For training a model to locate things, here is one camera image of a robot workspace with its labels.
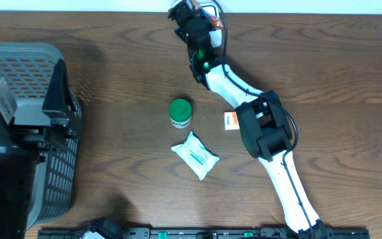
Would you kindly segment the red chocolate bar wrapper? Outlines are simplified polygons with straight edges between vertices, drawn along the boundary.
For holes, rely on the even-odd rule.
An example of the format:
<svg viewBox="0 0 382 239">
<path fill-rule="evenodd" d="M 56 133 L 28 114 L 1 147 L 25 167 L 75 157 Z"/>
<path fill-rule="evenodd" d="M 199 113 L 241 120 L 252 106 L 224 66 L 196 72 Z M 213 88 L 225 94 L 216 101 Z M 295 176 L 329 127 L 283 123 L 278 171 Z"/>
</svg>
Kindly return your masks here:
<svg viewBox="0 0 382 239">
<path fill-rule="evenodd" d="M 205 1 L 200 3 L 199 1 L 193 1 L 193 6 L 196 11 L 201 11 L 203 16 L 207 18 L 214 30 L 224 30 L 223 21 L 220 19 L 221 7 L 216 0 Z"/>
</svg>

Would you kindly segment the green lid jar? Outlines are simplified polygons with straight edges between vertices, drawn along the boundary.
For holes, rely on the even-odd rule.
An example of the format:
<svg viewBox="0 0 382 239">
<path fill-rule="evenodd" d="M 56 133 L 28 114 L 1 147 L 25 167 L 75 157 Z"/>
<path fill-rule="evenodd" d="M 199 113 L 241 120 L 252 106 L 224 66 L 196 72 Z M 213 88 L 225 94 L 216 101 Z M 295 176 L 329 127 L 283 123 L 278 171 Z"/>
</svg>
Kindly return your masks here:
<svg viewBox="0 0 382 239">
<path fill-rule="evenodd" d="M 187 127 L 191 122 L 192 106 L 185 99 L 176 99 L 171 102 L 168 114 L 171 124 L 178 129 L 182 129 Z"/>
</svg>

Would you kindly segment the orange snack packet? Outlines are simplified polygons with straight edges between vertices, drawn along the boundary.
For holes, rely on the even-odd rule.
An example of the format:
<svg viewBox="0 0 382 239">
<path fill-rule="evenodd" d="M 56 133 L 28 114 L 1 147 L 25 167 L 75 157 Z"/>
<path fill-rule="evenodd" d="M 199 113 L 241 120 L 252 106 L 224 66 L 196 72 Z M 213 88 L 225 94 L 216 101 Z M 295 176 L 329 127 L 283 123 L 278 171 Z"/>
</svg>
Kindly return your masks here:
<svg viewBox="0 0 382 239">
<path fill-rule="evenodd" d="M 239 129 L 239 122 L 238 122 L 236 112 L 224 112 L 223 119 L 224 119 L 224 129 L 226 131 Z"/>
</svg>

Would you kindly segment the white teal wipes pack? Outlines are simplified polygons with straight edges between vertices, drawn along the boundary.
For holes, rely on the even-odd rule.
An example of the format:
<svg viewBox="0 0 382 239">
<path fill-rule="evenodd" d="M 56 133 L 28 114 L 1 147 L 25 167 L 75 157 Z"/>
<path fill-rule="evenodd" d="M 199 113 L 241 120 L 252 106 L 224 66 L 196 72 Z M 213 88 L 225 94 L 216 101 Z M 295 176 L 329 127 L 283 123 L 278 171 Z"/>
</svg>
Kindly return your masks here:
<svg viewBox="0 0 382 239">
<path fill-rule="evenodd" d="M 200 139 L 190 132 L 186 141 L 171 147 L 188 166 L 203 181 L 220 158 L 206 149 Z"/>
</svg>

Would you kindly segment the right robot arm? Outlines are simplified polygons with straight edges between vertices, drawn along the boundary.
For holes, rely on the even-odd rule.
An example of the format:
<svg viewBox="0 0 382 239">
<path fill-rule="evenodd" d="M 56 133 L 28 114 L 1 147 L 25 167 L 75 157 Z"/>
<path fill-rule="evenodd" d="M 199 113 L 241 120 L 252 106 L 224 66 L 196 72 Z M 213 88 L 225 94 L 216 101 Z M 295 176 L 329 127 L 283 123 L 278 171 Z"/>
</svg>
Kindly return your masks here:
<svg viewBox="0 0 382 239">
<path fill-rule="evenodd" d="M 274 91 L 263 92 L 243 81 L 226 63 L 227 19 L 213 2 L 213 10 L 197 1 L 175 1 L 169 19 L 186 43 L 194 79 L 235 108 L 239 131 L 248 153 L 268 172 L 277 192 L 286 225 L 299 238 L 328 238 L 299 179 L 293 159 L 298 130 Z"/>
</svg>

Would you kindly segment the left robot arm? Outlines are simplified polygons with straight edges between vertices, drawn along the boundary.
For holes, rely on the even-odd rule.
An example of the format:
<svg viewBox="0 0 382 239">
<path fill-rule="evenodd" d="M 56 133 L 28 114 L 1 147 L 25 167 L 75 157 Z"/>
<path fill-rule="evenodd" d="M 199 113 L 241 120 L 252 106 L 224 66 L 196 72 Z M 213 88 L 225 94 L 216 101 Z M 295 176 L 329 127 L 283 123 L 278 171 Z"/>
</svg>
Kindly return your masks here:
<svg viewBox="0 0 382 239">
<path fill-rule="evenodd" d="M 18 105 L 0 75 L 0 238 L 23 238 L 27 229 L 36 166 L 49 154 L 68 150 L 67 141 L 80 137 L 81 123 L 68 86 L 65 62 L 54 70 L 38 112 L 47 123 L 19 125 Z"/>
</svg>

